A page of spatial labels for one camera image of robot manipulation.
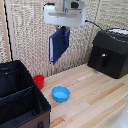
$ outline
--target black plastic container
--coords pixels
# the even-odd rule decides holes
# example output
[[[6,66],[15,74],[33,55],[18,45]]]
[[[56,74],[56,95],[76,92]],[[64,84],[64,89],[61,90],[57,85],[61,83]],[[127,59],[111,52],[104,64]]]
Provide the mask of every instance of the black plastic container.
[[[99,31],[93,41],[88,66],[112,78],[118,79],[128,73],[128,36],[109,32],[121,42]]]
[[[21,61],[0,64],[0,128],[49,128],[50,111]]]

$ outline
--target red cup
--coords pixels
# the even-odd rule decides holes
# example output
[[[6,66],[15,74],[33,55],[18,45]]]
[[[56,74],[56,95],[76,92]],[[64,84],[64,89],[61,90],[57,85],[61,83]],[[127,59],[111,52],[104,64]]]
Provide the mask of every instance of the red cup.
[[[40,90],[43,88],[44,79],[45,77],[42,75],[34,76],[34,81]]]

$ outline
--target white device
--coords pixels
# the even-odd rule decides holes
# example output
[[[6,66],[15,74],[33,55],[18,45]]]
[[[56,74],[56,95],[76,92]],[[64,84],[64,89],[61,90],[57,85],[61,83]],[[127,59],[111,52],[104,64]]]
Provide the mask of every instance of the white device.
[[[81,0],[56,0],[55,5],[44,6],[44,22],[57,26],[83,27],[86,20],[85,2]]]
[[[117,121],[110,128],[128,128],[128,103]]]

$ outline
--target container handle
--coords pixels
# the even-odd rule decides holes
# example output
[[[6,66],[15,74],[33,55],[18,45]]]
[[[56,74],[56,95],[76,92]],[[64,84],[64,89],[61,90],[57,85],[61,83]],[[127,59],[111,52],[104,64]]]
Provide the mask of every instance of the container handle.
[[[38,123],[38,128],[44,128],[44,122],[41,121],[40,123]]]

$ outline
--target box lid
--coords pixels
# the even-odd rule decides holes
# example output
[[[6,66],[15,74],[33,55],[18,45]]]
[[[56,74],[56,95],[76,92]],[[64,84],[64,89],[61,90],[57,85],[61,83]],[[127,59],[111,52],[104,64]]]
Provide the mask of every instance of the box lid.
[[[93,40],[93,45],[107,49],[120,54],[128,53],[128,36],[107,31],[111,36],[126,42],[114,40],[109,37],[106,33],[99,31]]]

